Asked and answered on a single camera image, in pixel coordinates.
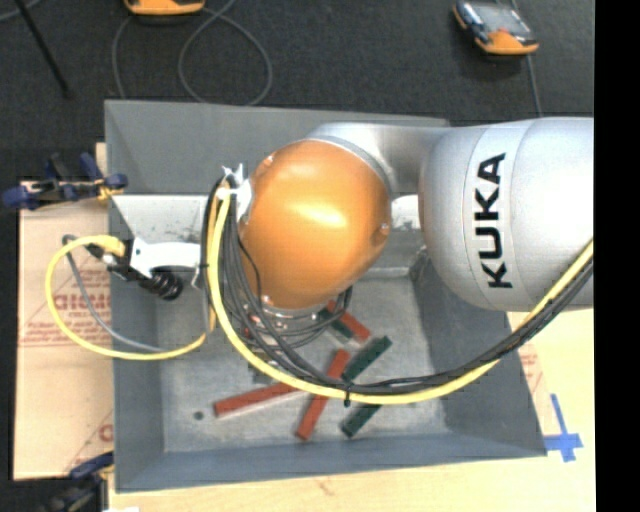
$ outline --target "blue clamp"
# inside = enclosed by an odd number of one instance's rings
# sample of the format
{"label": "blue clamp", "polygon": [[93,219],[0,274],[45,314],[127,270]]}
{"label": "blue clamp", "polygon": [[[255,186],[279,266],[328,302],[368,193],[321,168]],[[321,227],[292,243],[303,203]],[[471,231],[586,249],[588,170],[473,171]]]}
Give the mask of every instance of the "blue clamp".
{"label": "blue clamp", "polygon": [[105,177],[89,153],[80,155],[80,169],[84,174],[81,181],[65,180],[64,177],[70,173],[56,153],[47,161],[44,180],[5,190],[2,202],[7,208],[36,210],[43,206],[91,197],[105,199],[122,191],[129,184],[124,174]]}

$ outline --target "blue tape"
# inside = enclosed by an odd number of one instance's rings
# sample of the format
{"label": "blue tape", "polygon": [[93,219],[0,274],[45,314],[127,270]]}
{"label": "blue tape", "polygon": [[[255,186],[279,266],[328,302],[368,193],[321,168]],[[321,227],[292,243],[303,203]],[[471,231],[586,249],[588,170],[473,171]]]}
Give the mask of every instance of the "blue tape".
{"label": "blue tape", "polygon": [[576,460],[574,450],[583,448],[582,440],[578,434],[569,434],[567,425],[564,422],[562,411],[560,410],[560,402],[558,397],[551,393],[551,403],[556,412],[558,423],[560,424],[560,434],[544,436],[544,445],[547,451],[558,450],[562,455],[563,462],[571,462]]}

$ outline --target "gray cable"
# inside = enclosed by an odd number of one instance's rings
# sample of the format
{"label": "gray cable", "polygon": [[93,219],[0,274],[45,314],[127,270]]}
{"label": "gray cable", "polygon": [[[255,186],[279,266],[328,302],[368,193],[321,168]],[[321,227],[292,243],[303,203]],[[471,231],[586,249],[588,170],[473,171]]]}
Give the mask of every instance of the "gray cable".
{"label": "gray cable", "polygon": [[[75,240],[75,238],[76,237],[73,235],[65,235],[64,238],[62,239],[62,242],[66,244],[69,240]],[[91,298],[89,297],[89,293],[87,292],[87,289],[85,288],[84,283],[82,282],[82,276],[80,275],[80,270],[78,270],[78,266],[76,265],[76,262],[74,261],[73,256],[71,256],[70,252],[67,253],[67,260],[69,261],[69,267],[71,267],[71,272],[73,273],[73,277],[76,280],[76,283],[78,284],[78,289],[82,294],[82,298],[87,304],[87,309],[89,310],[89,313],[91,313],[91,316],[95,318],[96,322],[100,324],[100,327],[102,327],[105,331],[107,331],[113,338],[121,341],[122,343],[130,347],[139,348],[142,350],[146,350],[148,352],[164,351],[164,349],[162,348],[154,347],[153,345],[147,345],[146,343],[129,339],[126,336],[123,336],[122,334],[119,334],[116,331],[114,331],[111,328],[111,326],[102,319],[100,314],[93,307],[93,304],[91,303]]]}
{"label": "gray cable", "polygon": [[[516,12],[520,12],[520,8],[518,7],[518,3],[516,2],[516,0],[509,0],[511,2],[511,7],[513,7],[513,9]],[[536,81],[536,75],[535,72],[533,70],[533,59],[531,58],[531,55],[527,55],[527,68],[529,70],[529,84],[531,85],[531,96],[533,97],[533,105],[536,109],[536,115],[538,117],[544,117],[544,113],[542,112],[542,107],[540,105],[540,95],[538,94],[538,84]]]}
{"label": "gray cable", "polygon": [[240,32],[240,34],[242,34],[260,52],[260,55],[262,56],[262,60],[265,63],[266,72],[267,72],[267,79],[266,79],[265,86],[262,88],[262,91],[260,92],[260,94],[258,94],[251,101],[247,102],[246,105],[257,105],[267,96],[267,94],[269,94],[269,91],[271,90],[271,86],[273,84],[273,66],[271,63],[271,59],[269,58],[269,55],[267,54],[266,50],[248,30],[246,30],[244,27],[242,27],[232,19],[222,15],[222,13],[225,12],[227,9],[229,9],[235,3],[235,1],[236,0],[231,0],[230,2],[227,3],[225,7],[222,8],[222,10],[218,12],[214,12],[211,9],[205,8],[204,11],[209,13],[211,17],[207,21],[205,21],[202,25],[200,25],[200,27],[198,27],[198,29],[193,34],[191,34],[189,39],[187,39],[187,42],[182,47],[182,50],[180,51],[180,57],[178,59],[178,77],[180,78],[180,83],[182,87],[184,87],[184,89],[189,93],[189,95],[193,99],[199,101],[200,103],[208,103],[208,102],[207,100],[199,96],[187,82],[184,76],[184,70],[183,70],[184,58],[185,58],[185,55],[187,54],[187,51],[193,44],[193,42],[200,36],[200,34],[202,34],[202,32],[204,32],[205,29],[207,29],[212,23],[214,23],[217,20],[224,21],[228,25],[235,28],[238,32]]}
{"label": "gray cable", "polygon": [[[36,5],[38,5],[40,2],[42,2],[42,0],[33,0],[33,2],[27,4],[26,7],[27,9],[31,9],[32,7],[35,7]],[[2,23],[3,21],[8,21],[11,18],[17,18],[18,16],[20,16],[19,9],[14,9],[13,11],[0,14],[0,23]]]}
{"label": "gray cable", "polygon": [[[260,42],[248,30],[246,30],[244,27],[242,27],[241,25],[239,25],[238,23],[236,23],[232,19],[230,19],[230,18],[228,18],[228,17],[223,15],[223,13],[228,11],[233,6],[233,4],[235,4],[236,1],[237,0],[229,0],[218,11],[213,11],[211,9],[204,8],[204,11],[210,15],[210,18],[208,20],[206,20],[200,27],[198,27],[196,29],[196,31],[189,37],[189,39],[187,39],[186,43],[183,45],[183,47],[180,50],[180,57],[178,59],[178,77],[180,79],[180,84],[187,91],[187,93],[191,96],[191,98],[193,98],[194,100],[196,100],[196,101],[198,101],[200,103],[207,103],[207,101],[204,98],[202,98],[201,96],[199,96],[193,90],[193,88],[189,85],[189,83],[187,82],[187,80],[186,80],[186,78],[184,76],[183,63],[184,63],[185,55],[187,54],[188,49],[193,44],[195,39],[198,36],[200,36],[200,34],[202,34],[202,32],[206,28],[211,26],[211,24],[214,23],[215,21],[222,21],[224,23],[227,23],[231,27],[235,28],[238,32],[240,32],[240,34],[243,35],[260,52],[260,55],[262,56],[262,59],[263,59],[263,61],[265,63],[265,67],[266,67],[266,71],[267,71],[267,79],[266,79],[265,86],[263,87],[263,89],[260,92],[260,94],[258,94],[258,96],[256,96],[250,102],[246,103],[246,105],[257,105],[259,102],[261,102],[267,96],[267,94],[271,90],[271,86],[273,84],[273,66],[271,64],[271,59],[269,58],[269,55],[267,54],[266,50],[260,44]],[[116,88],[118,89],[118,94],[120,95],[120,97],[122,99],[126,99],[127,96],[126,96],[126,93],[124,91],[124,87],[122,85],[122,78],[120,76],[120,69],[119,69],[119,65],[118,65],[118,46],[120,44],[120,39],[122,38],[122,33],[124,32],[125,28],[129,25],[129,23],[131,22],[131,19],[132,19],[132,17],[127,17],[127,19],[125,19],[122,22],[120,27],[118,27],[116,35],[114,36],[113,42],[111,44],[111,69],[112,69],[112,72],[113,72],[113,77],[114,77],[115,82],[116,82]]]}

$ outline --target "cable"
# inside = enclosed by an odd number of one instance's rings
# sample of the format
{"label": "cable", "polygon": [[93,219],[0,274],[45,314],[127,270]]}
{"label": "cable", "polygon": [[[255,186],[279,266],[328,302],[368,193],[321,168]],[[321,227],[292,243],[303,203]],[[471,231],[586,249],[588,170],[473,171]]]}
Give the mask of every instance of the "cable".
{"label": "cable", "polygon": [[[251,44],[254,45],[254,47],[258,50],[258,52],[260,53],[264,61],[266,73],[267,73],[266,83],[262,91],[254,99],[252,99],[245,105],[257,105],[258,103],[260,103],[267,96],[267,94],[269,94],[269,91],[271,90],[271,87],[273,85],[273,65],[271,63],[271,58],[269,57],[267,51],[247,29],[245,29],[244,27],[242,27],[232,19],[223,15],[223,13],[227,12],[229,9],[231,9],[231,7],[233,7],[236,1],[237,0],[229,0],[218,11],[213,11],[205,7],[203,11],[209,14],[210,18],[196,29],[196,31],[187,39],[186,43],[182,46],[180,50],[180,56],[178,58],[178,66],[177,66],[177,73],[178,73],[178,78],[180,80],[180,84],[185,89],[185,91],[191,96],[191,98],[193,98],[194,100],[200,103],[207,103],[207,101],[201,96],[199,96],[187,82],[186,77],[184,76],[184,70],[183,70],[184,59],[187,54],[187,51],[189,50],[193,42],[196,40],[196,38],[199,37],[200,34],[202,34],[202,32],[206,28],[211,26],[211,24],[213,24],[215,21],[222,21],[228,24],[229,26],[231,26],[232,28],[236,29],[238,32],[240,32],[240,34],[243,37],[245,37]],[[124,86],[122,85],[120,67],[118,64],[118,47],[120,45],[120,39],[122,38],[122,33],[124,32],[125,28],[129,25],[132,19],[133,17],[129,16],[121,23],[121,25],[118,27],[118,30],[116,31],[116,35],[113,38],[113,42],[111,43],[111,69],[112,69],[114,80],[116,82],[116,88],[118,89],[118,94],[122,99],[126,99],[127,95],[125,93]]]}
{"label": "cable", "polygon": [[230,25],[233,28],[235,28],[250,43],[252,43],[254,45],[254,47],[258,50],[258,52],[260,52],[260,55],[262,56],[262,60],[264,61],[264,64],[265,64],[266,73],[267,73],[266,83],[265,83],[264,87],[262,88],[262,91],[260,91],[260,93],[255,98],[253,98],[251,101],[247,102],[245,105],[250,106],[250,105],[257,105],[258,103],[260,103],[267,96],[267,94],[269,94],[269,91],[271,90],[271,86],[273,85],[273,65],[272,65],[271,59],[270,59],[268,53],[266,52],[266,50],[264,49],[264,47],[260,44],[260,42],[248,30],[246,30],[244,27],[242,27],[241,25],[239,25],[238,23],[236,23],[232,19],[227,18],[226,16],[222,15],[222,13],[225,12],[226,10],[228,10],[235,3],[235,1],[236,0],[230,0],[229,3],[225,7],[223,7],[222,10],[220,10],[218,12],[214,12],[211,9],[207,9],[205,7],[204,11],[206,13],[210,14],[211,18],[209,18],[207,21],[205,21],[189,37],[189,39],[187,40],[185,45],[182,47],[182,50],[180,51],[180,57],[178,58],[178,77],[180,79],[180,83],[182,84],[182,87],[184,87],[184,89],[189,93],[189,95],[193,99],[199,101],[200,103],[208,103],[208,102],[207,102],[207,100],[205,100],[204,98],[199,96],[193,90],[193,88],[189,85],[189,83],[187,82],[187,80],[186,80],[186,78],[184,76],[184,70],[183,70],[184,58],[185,58],[185,55],[187,54],[187,51],[189,50],[189,48],[193,44],[193,42],[200,36],[200,34],[202,34],[202,32],[206,28],[208,28],[212,23],[214,23],[218,19],[220,19],[221,21],[224,21],[228,25]]}
{"label": "cable", "polygon": [[45,296],[47,299],[47,305],[49,307],[49,311],[51,311],[53,320],[58,326],[58,328],[60,328],[60,330],[64,332],[72,341],[74,341],[81,347],[86,348],[87,350],[91,350],[92,352],[95,352],[104,356],[115,357],[119,359],[134,360],[134,361],[159,361],[159,360],[171,359],[174,357],[187,354],[188,352],[191,352],[196,348],[200,347],[204,343],[207,337],[206,332],[203,333],[197,340],[193,341],[192,343],[174,350],[168,350],[165,352],[159,352],[154,354],[139,354],[139,353],[123,352],[120,350],[112,350],[112,349],[100,347],[98,345],[95,345],[85,340],[84,338],[76,334],[74,331],[72,331],[69,328],[69,326],[67,326],[67,324],[64,322],[64,320],[60,316],[60,313],[58,312],[58,308],[56,307],[54,292],[53,292],[53,274],[60,260],[64,258],[70,251],[72,251],[77,247],[86,246],[89,244],[102,247],[105,251],[110,252],[118,257],[123,257],[125,254],[124,244],[115,237],[108,236],[108,235],[96,235],[96,236],[85,236],[85,237],[77,238],[76,240],[73,240],[67,243],[66,245],[64,245],[61,249],[59,249],[53,255],[53,258],[49,262],[49,266],[47,267],[47,272],[45,275],[44,287],[45,287]]}
{"label": "cable", "polygon": [[[495,0],[495,1],[498,5],[502,5],[500,0]],[[509,0],[509,1],[511,3],[511,7],[513,8],[513,10],[516,11],[517,13],[520,13],[520,8],[518,7],[516,0]],[[529,86],[531,87],[531,97],[533,99],[533,106],[536,111],[536,116],[544,117],[544,113],[542,112],[542,106],[540,102],[540,95],[538,93],[538,83],[536,80],[536,74],[533,69],[533,58],[531,54],[527,54],[525,60],[527,62],[527,69],[529,71]]]}
{"label": "cable", "polygon": [[[27,4],[26,7],[27,9],[31,9],[32,7],[38,5],[40,2],[42,2],[42,0],[33,0],[31,3]],[[14,9],[13,11],[0,14],[0,23],[2,23],[3,21],[8,21],[11,18],[16,18],[18,16],[20,16],[20,9]]]}
{"label": "cable", "polygon": [[[73,236],[73,235],[65,235],[62,239],[62,243],[63,244],[67,244],[69,241],[72,240],[76,240],[77,237]],[[100,316],[100,314],[96,311],[96,308],[93,307],[93,303],[91,302],[91,297],[89,297],[89,292],[87,292],[87,288],[84,285],[84,282],[82,281],[82,276],[80,275],[80,270],[78,269],[78,265],[76,265],[76,262],[71,254],[71,252],[67,253],[67,261],[69,262],[69,267],[71,268],[71,273],[73,274],[73,278],[76,281],[76,284],[78,285],[78,289],[80,290],[80,294],[82,295],[82,298],[84,299],[85,304],[87,305],[87,309],[89,310],[89,313],[91,313],[91,316],[95,319],[96,322],[98,322],[98,324],[100,325],[100,327],[102,327],[106,332],[108,332],[112,338],[115,338],[119,341],[121,341],[122,343],[124,343],[125,345],[129,345],[130,347],[133,348],[139,348],[142,350],[147,350],[148,352],[163,352],[163,349],[159,348],[159,347],[154,347],[153,345],[148,345],[146,343],[142,343],[140,341],[135,341],[132,340],[130,338],[127,338],[126,336],[123,336],[122,334],[114,331],[111,326],[109,324],[107,324],[107,322],[105,322],[102,317]]]}
{"label": "cable", "polygon": [[[237,239],[237,234],[231,234],[231,231],[234,229],[234,222],[232,219],[235,218],[235,200],[232,199],[232,203],[230,206],[230,213],[225,221],[228,226],[225,228],[225,234],[223,235],[223,261],[225,269],[232,269],[230,271],[226,270],[222,272],[221,275],[226,275],[227,280],[229,281],[229,293],[234,294],[236,289],[243,289],[245,291],[243,297],[249,302],[249,304],[242,304],[239,299],[234,297],[234,301],[238,304],[237,308],[242,310],[244,307],[249,307],[253,311],[253,314],[258,316],[265,325],[270,322],[268,315],[264,315],[262,312],[262,307],[260,304],[255,302],[255,299],[252,300],[252,292],[249,289],[248,283],[246,282],[246,278],[243,276],[243,272],[241,270],[242,264],[237,261],[237,256],[234,256],[233,252],[230,250],[232,242]],[[507,336],[501,342],[496,344],[490,350],[485,352],[484,354],[478,356],[476,359],[472,361],[466,362],[464,365],[459,368],[447,370],[445,372],[441,372],[438,374],[432,374],[422,377],[411,377],[411,378],[399,378],[392,379],[384,382],[376,382],[370,384],[354,384],[348,383],[349,389],[353,391],[361,391],[370,394],[400,394],[406,393],[409,391],[418,391],[422,389],[426,389],[428,387],[435,387],[441,385],[443,383],[449,382],[455,378],[461,377],[468,373],[468,371],[480,367],[484,364],[491,362],[494,359],[498,359],[511,350],[521,346],[526,341],[528,341],[531,337],[533,337],[539,330],[541,330],[544,326],[546,326],[554,317],[559,313],[568,303],[571,302],[573,297],[579,292],[582,285],[588,280],[590,277],[590,273],[592,272],[592,258],[591,264],[589,266],[585,266],[585,268],[579,273],[579,277],[569,283],[569,285],[562,289],[561,293],[554,299],[553,303],[549,302],[544,310],[539,310],[534,313],[535,318],[531,318],[526,325],[519,327],[516,329],[511,335]],[[239,276],[240,279],[237,282],[233,281],[233,277],[231,274]],[[223,300],[223,304],[227,305],[228,302]],[[252,323],[243,323],[242,327],[245,330],[249,330],[251,335],[255,338],[257,342],[260,342],[260,333],[255,332],[255,326]],[[289,346],[286,345],[286,342],[282,340],[282,336],[279,333],[274,332],[275,330],[271,327],[270,330],[267,330],[267,333],[270,334],[273,340],[278,343],[283,350],[286,352],[287,356],[290,356],[289,359],[284,359],[277,353],[273,353],[271,355],[274,362],[280,364],[283,368],[290,371],[293,375],[298,377],[304,377],[308,381],[315,381],[317,384],[328,385],[331,387],[338,387],[340,389],[345,388],[346,384],[342,381],[336,379],[328,379],[326,376],[318,373],[313,367],[308,367],[304,360],[301,360],[300,357],[291,353],[288,349]],[[396,389],[391,389],[390,386],[398,386],[402,385],[401,388],[396,387]]]}
{"label": "cable", "polygon": [[[227,193],[226,197],[223,199],[222,206],[220,208],[220,212],[218,213],[218,219],[215,222],[213,240],[212,240],[212,252],[211,258],[208,260],[209,266],[207,267],[207,275],[206,280],[209,280],[210,287],[209,289],[212,291],[212,302],[214,304],[214,308],[218,315],[218,319],[222,329],[227,335],[229,341],[236,348],[240,354],[245,357],[253,366],[255,366],[258,370],[262,371],[266,375],[284,382],[292,387],[301,389],[303,391],[307,391],[313,394],[319,394],[332,398],[340,398],[343,400],[350,399],[358,402],[371,403],[371,404],[405,404],[412,403],[422,400],[428,400],[432,398],[437,398],[440,396],[444,396],[446,394],[452,393],[456,391],[470,382],[474,381],[488,370],[493,368],[498,362],[499,359],[486,363],[482,366],[479,366],[473,370],[466,372],[464,375],[451,379],[448,382],[439,385],[437,387],[430,387],[428,389],[423,389],[420,391],[411,391],[403,394],[389,394],[389,395],[373,395],[367,393],[359,393],[354,392],[352,389],[355,386],[351,384],[343,383],[342,388],[337,387],[327,387],[326,385],[320,385],[313,381],[305,380],[303,378],[296,377],[294,375],[287,374],[278,368],[274,368],[268,363],[262,361],[259,357],[257,357],[253,352],[242,342],[242,340],[238,337],[238,335],[233,330],[233,326],[229,321],[228,316],[226,315],[226,311],[224,309],[224,305],[222,303],[222,297],[220,295],[220,279],[219,279],[219,256],[220,249],[222,245],[222,235],[224,231],[224,224],[226,217],[229,214],[230,204],[232,198]],[[210,239],[206,239],[203,242],[208,243]],[[526,327],[527,324],[536,318],[544,307],[556,296],[558,296],[567,286],[571,283],[576,276],[578,276],[587,265],[589,261],[592,260],[593,257],[593,242],[591,242],[587,248],[583,251],[583,253],[578,257],[578,259],[571,265],[569,270],[563,275],[563,277],[556,283],[556,285],[549,291],[547,295],[540,301],[540,303],[534,308],[534,310],[527,315],[527,318],[522,322],[521,326]]]}

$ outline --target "orange device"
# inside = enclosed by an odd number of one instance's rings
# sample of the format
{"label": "orange device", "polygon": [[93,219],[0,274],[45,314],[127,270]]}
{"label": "orange device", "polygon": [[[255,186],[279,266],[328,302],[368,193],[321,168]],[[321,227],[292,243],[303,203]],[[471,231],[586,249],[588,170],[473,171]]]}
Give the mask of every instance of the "orange device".
{"label": "orange device", "polygon": [[535,52],[540,46],[522,17],[506,5],[456,0],[453,14],[488,55],[519,57]]}
{"label": "orange device", "polygon": [[144,16],[181,16],[204,9],[206,0],[124,0],[134,14]]}

